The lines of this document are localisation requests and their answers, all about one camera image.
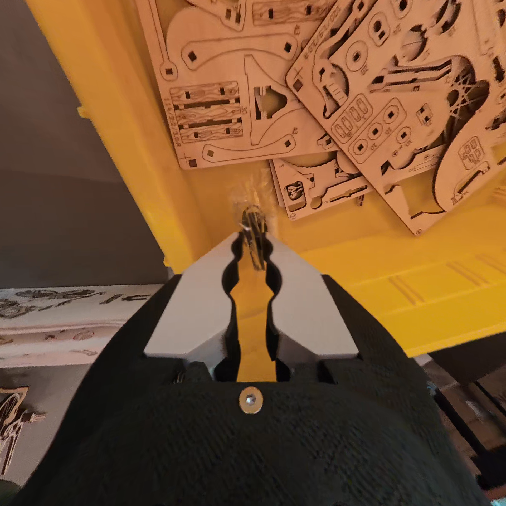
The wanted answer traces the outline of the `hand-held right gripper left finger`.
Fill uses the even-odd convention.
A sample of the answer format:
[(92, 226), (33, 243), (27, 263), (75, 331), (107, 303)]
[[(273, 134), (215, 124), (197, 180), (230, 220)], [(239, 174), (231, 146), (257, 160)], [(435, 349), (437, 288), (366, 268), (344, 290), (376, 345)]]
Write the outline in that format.
[(202, 362), (216, 381), (237, 379), (241, 350), (231, 292), (241, 258), (236, 232), (184, 271), (144, 349), (147, 357)]

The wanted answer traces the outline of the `yellow plastic bin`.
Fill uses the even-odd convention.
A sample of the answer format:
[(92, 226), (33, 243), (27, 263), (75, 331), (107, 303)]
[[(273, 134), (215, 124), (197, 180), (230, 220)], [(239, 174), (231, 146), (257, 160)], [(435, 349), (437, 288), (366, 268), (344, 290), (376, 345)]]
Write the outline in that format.
[[(179, 168), (133, 1), (27, 4), (166, 264), (183, 271), (236, 230), (228, 190), (264, 164)], [(418, 238), (373, 194), (278, 224), (410, 356), (505, 331), (505, 169)]]

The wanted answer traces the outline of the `wooden puzzle sheet oval cutouts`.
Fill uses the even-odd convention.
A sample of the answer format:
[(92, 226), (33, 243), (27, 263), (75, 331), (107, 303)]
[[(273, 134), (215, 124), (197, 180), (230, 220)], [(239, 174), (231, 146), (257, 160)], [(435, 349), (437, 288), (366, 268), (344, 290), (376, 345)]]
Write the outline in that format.
[(504, 167), (505, 1), (335, 1), (286, 83), (419, 235)]

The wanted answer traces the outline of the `wooden puzzle sheet plank print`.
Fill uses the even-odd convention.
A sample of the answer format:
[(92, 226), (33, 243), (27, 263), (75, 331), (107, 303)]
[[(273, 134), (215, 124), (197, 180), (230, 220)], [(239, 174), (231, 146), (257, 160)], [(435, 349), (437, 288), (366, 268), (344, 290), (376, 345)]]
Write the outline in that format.
[(286, 84), (332, 1), (136, 4), (181, 169), (337, 149)]

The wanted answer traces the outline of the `small clear plastic bag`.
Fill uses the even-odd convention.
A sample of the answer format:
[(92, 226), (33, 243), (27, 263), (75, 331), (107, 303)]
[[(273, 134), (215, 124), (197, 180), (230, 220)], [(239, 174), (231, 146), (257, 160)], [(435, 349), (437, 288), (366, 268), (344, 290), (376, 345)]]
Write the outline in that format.
[(256, 271), (265, 271), (265, 235), (275, 228), (278, 205), (270, 169), (261, 168), (234, 183), (229, 197), (252, 266)]

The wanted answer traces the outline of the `open instruction booklet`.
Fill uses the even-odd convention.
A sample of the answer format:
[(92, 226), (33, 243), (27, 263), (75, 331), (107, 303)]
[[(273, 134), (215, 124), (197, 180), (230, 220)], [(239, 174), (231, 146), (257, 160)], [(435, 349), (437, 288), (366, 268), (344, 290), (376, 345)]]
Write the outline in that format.
[(161, 284), (1, 289), (1, 368), (90, 364)]

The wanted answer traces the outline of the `grey desk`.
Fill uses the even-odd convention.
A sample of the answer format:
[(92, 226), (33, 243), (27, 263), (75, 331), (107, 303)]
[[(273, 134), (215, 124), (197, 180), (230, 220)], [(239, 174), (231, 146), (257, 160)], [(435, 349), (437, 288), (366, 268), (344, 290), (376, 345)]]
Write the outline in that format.
[[(25, 1), (1, 1), (1, 289), (162, 284), (163, 254)], [(90, 364), (1, 368), (29, 386), (3, 477), (24, 485)]]

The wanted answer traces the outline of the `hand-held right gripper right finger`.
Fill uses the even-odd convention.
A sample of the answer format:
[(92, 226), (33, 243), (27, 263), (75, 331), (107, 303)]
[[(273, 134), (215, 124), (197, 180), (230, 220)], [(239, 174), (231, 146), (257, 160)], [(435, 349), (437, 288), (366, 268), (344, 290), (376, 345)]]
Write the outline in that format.
[(266, 345), (276, 380), (287, 382), (302, 365), (355, 359), (359, 350), (324, 276), (274, 236), (265, 237)]

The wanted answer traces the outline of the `small wooden puzzle sheet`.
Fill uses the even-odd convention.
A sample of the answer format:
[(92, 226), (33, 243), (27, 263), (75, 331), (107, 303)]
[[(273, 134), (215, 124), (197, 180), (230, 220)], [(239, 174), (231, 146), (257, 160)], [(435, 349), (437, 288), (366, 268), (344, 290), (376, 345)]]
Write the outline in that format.
[(269, 160), (278, 202), (291, 221), (360, 199), (374, 190), (361, 173), (347, 173), (335, 157), (314, 167), (287, 160)]

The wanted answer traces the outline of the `wooden wheel model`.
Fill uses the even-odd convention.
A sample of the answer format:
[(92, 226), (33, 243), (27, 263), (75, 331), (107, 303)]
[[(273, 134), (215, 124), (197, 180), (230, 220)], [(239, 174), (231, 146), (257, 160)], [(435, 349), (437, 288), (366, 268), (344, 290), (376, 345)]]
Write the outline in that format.
[(24, 407), (29, 386), (1, 388), (1, 477), (9, 470), (24, 425), (44, 421), (45, 412)]

